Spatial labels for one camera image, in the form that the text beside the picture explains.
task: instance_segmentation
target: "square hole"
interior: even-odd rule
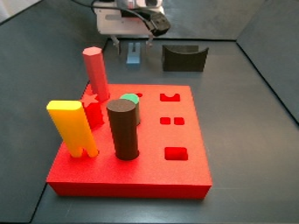
[[[160,117],[160,124],[171,124],[171,117]]]
[[[175,125],[184,125],[184,119],[183,119],[183,117],[175,117],[174,118],[174,124]]]
[[[166,160],[188,160],[188,152],[184,147],[164,147]]]

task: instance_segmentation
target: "green circle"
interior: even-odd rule
[[[120,99],[126,99],[126,100],[130,100],[131,102],[134,102],[135,104],[139,103],[139,97],[136,94],[123,94],[120,96]]]

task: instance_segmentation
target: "black cylinder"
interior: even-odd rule
[[[122,160],[138,158],[136,104],[118,99],[107,104],[107,116],[114,137],[116,157]]]

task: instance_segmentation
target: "cable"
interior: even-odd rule
[[[80,6],[88,7],[91,9],[126,11],[126,12],[131,13],[132,15],[138,16],[144,22],[148,22],[147,19],[140,14],[138,14],[135,11],[132,11],[130,9],[123,9],[123,8],[119,8],[119,7],[108,7],[108,6],[93,6],[93,5],[84,4],[84,3],[81,3],[81,2],[79,2],[76,0],[71,0],[71,1],[75,4],[79,4]]]

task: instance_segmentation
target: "red block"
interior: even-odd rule
[[[47,178],[53,191],[61,196],[203,199],[212,182],[190,87],[109,85],[109,93],[111,99],[143,95],[139,157],[123,161],[115,155],[104,101],[104,124],[92,131],[99,154],[73,158],[61,144]],[[160,94],[180,101],[160,101]],[[184,124],[163,125],[162,117],[183,117]]]
[[[85,48],[83,58],[88,70],[92,93],[97,95],[99,101],[103,102],[108,99],[108,79],[101,49],[95,46]]]
[[[92,95],[84,94],[80,99],[84,112],[88,118],[88,126],[92,130],[104,123],[101,108],[100,108],[100,103],[97,98],[99,96],[96,94],[92,94]]]

